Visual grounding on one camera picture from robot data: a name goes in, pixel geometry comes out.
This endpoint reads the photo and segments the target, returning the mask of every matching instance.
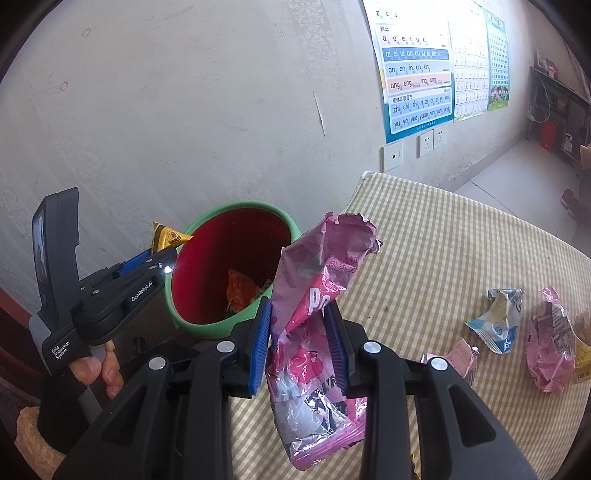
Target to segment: gold wrapper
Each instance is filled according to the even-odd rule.
[[[185,233],[177,232],[169,226],[154,222],[154,239],[152,240],[152,253],[160,252],[166,247],[179,247],[193,237]]]

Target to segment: trash bin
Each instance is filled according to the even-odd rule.
[[[228,336],[235,324],[256,314],[260,297],[225,318],[228,270],[262,286],[275,278],[281,248],[301,235],[289,215],[262,202],[218,207],[198,218],[185,233],[193,238],[180,247],[173,271],[165,279],[166,302],[179,327],[205,339]],[[272,288],[262,296],[270,296]]]

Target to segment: pinyin chart poster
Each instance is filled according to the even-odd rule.
[[[452,56],[444,3],[363,4],[382,80],[387,143],[452,120]]]
[[[489,50],[484,14],[472,0],[449,0],[452,39],[454,121],[488,110]]]
[[[489,111],[509,105],[509,52],[505,22],[482,8],[488,33]]]

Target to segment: floor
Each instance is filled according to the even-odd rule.
[[[537,142],[522,140],[456,193],[515,215],[573,245],[577,223],[560,203],[566,189],[579,196],[573,168]]]

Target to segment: checkered tablecloth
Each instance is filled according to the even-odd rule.
[[[536,390],[525,363],[527,322],[548,284],[570,315],[591,309],[591,260],[509,214],[384,174],[366,174],[360,180],[347,212],[368,217],[384,247],[367,257],[339,300],[343,317],[363,324],[370,339],[412,360],[426,352],[447,353],[461,336],[477,345],[481,355],[474,390],[540,480],[550,479],[577,432],[590,383],[569,385],[560,397]],[[492,287],[525,291],[521,327],[507,355],[492,353],[464,325],[488,308],[486,292]],[[408,405],[411,448],[419,457],[414,406]],[[275,430],[266,389],[252,400],[234,400],[232,418],[238,480],[359,476],[363,443],[306,472],[296,470]]]

